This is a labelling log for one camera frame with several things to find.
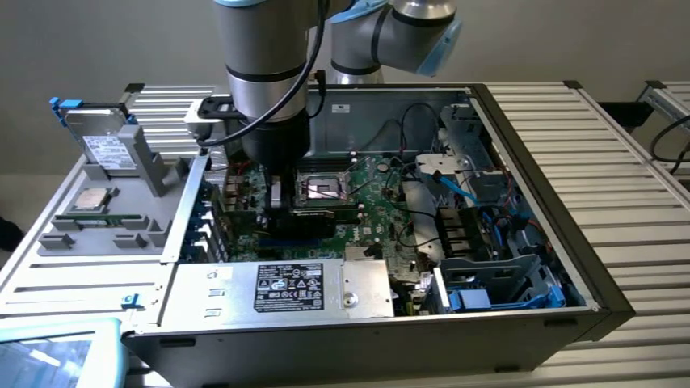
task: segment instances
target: monitor screen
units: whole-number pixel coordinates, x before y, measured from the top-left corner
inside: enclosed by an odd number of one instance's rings
[[[0,343],[3,388],[76,387],[92,334]]]

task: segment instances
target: circuit board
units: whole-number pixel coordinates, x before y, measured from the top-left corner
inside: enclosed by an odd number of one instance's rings
[[[390,179],[388,187],[398,193],[401,176],[395,168],[380,171],[378,169],[379,165],[390,167],[390,160],[380,156],[371,156],[354,166],[351,171],[347,171],[348,187],[346,191],[351,194],[346,198],[340,200],[323,198],[308,201],[310,206],[330,206],[342,203],[364,204],[363,209],[355,210],[356,213],[362,213],[359,224],[338,225],[336,234],[332,238],[316,240],[310,246],[298,245],[291,247],[267,247],[262,243],[267,236],[262,235],[262,232],[256,230],[255,218],[262,213],[263,197],[267,188],[260,167],[252,165],[247,168],[239,179],[244,185],[244,196],[235,203],[251,203],[255,206],[236,206],[236,210],[228,214],[234,225],[231,261],[343,259],[346,248],[370,247],[379,241],[390,274],[399,280],[418,280],[418,270],[417,268],[411,270],[411,264],[417,258],[415,250],[399,246],[395,243],[395,235],[391,232],[395,229],[398,233],[407,227],[410,217],[407,213],[394,208],[382,194],[387,179]],[[247,200],[247,196],[252,196],[255,199]],[[393,196],[393,201],[397,201],[397,195]],[[405,207],[405,201],[397,205]],[[407,244],[414,244],[411,234],[411,231],[402,234],[402,241]]]

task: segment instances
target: blue latch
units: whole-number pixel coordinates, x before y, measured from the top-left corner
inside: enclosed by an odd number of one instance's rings
[[[52,97],[48,100],[48,103],[51,104],[51,110],[54,111],[55,117],[58,117],[58,122],[67,128],[67,121],[64,121],[64,117],[60,114],[60,98]]]
[[[142,306],[139,305],[139,294],[132,293],[126,295],[122,298],[120,307],[123,310],[140,308]]]
[[[463,303],[461,302],[461,294],[458,291],[453,291],[449,294],[449,302],[451,303],[451,310],[459,313],[463,309]]]
[[[78,109],[84,102],[80,99],[67,99],[60,104],[60,109]]]

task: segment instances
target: motherboard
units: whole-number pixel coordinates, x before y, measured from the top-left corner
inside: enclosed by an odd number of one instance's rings
[[[397,173],[397,159],[367,156],[354,161],[348,158],[344,171],[323,171],[322,168],[322,172],[300,172],[300,204],[334,209],[339,224],[332,238],[296,241],[271,239],[256,221],[267,194],[262,167],[251,164],[243,169],[234,168],[227,179],[227,215],[235,241],[232,261],[344,259],[348,252],[360,255],[375,247],[390,274],[401,280],[418,280],[417,252],[397,243],[402,230],[406,230],[402,241],[414,241],[413,228],[407,228],[410,215],[394,207],[405,206],[405,194],[398,190],[402,178]],[[393,192],[388,196],[383,194],[386,189]]]

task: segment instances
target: hard drive label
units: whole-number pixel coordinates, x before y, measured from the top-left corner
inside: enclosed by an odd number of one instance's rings
[[[323,265],[260,265],[255,310],[258,313],[323,310]]]
[[[138,168],[130,151],[116,136],[84,136],[82,139],[106,170],[135,170]]]

